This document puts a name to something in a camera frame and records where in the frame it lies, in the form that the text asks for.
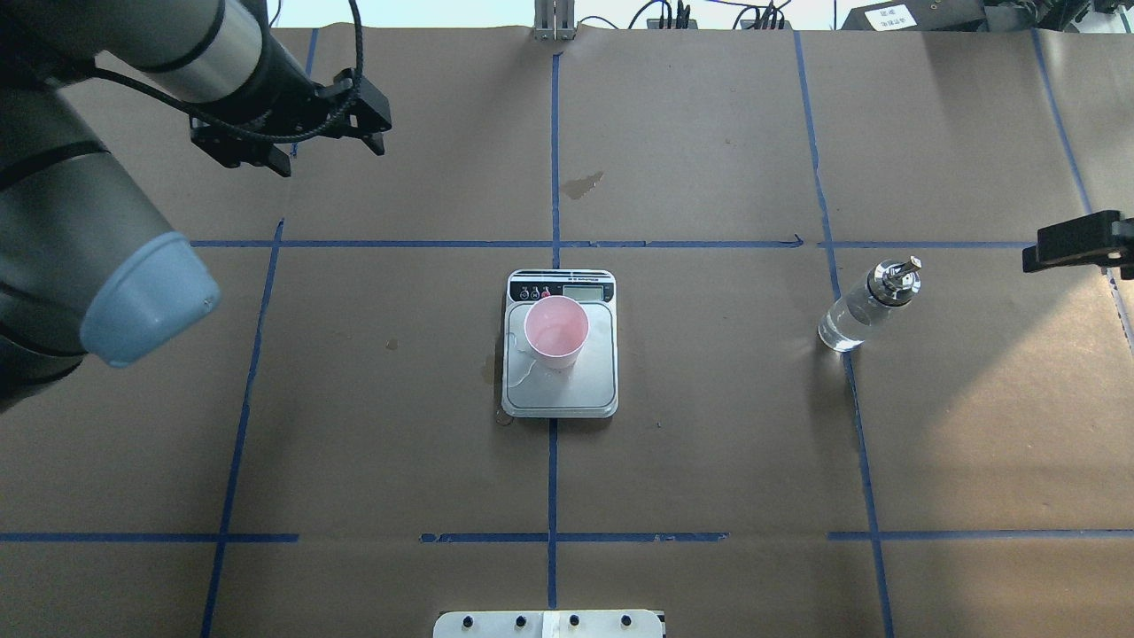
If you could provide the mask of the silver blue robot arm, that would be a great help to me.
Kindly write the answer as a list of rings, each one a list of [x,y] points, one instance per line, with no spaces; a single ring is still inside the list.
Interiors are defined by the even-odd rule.
[[[215,309],[221,291],[105,142],[62,97],[107,80],[188,118],[225,168],[291,175],[284,146],[348,137],[381,156],[392,108],[353,63],[328,84],[272,34],[263,1],[5,1],[3,409],[88,355],[124,368]]]

